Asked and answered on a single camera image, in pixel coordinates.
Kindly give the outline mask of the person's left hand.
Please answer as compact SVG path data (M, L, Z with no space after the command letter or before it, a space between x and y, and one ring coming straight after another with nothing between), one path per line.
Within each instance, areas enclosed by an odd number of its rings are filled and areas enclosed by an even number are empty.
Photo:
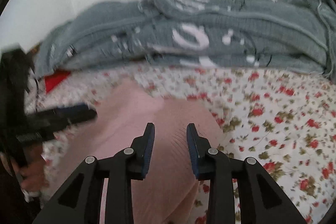
M42 188L49 186L44 171L46 161L42 157L42 153L42 144L35 144L31 147L27 147L25 155L30 159L28 166L19 168L17 163L13 159L11 160L15 174L12 174L4 153L1 153L1 162L10 176L16 177L17 174L20 174L23 177L23 181L20 183L21 189L28 192L38 192Z

